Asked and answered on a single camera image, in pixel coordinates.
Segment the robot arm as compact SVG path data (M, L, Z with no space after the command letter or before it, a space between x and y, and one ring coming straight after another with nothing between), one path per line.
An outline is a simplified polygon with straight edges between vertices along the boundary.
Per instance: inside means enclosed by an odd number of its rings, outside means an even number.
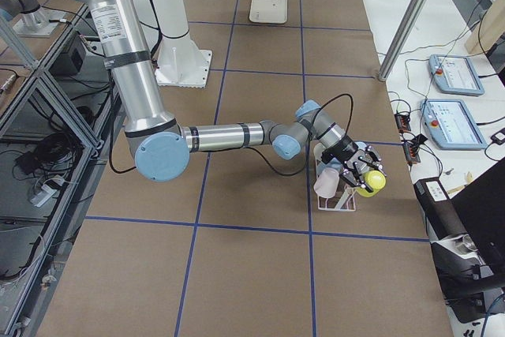
M288 0L285 23L249 19L252 0L77 0L92 16L104 65L125 110L123 133L136 172L154 182L181 176L194 154L265 148L309 169L314 145L324 170L373 193L383 176L376 149L349 134L308 86L339 77L341 62L310 54L324 37L369 37L362 28L319 28L305 0Z

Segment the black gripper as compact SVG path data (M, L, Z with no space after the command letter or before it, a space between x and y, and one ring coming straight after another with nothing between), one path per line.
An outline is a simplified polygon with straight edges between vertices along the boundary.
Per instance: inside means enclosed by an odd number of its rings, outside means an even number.
M333 159L342 164L340 178L348 185L355 185L356 191L373 191L368 182L368 171L378 170L385 174L379 152L373 146L367 146L366 152L360 151L356 142L349 137L344 137L338 143L324 149L321 154L322 162L329 163Z

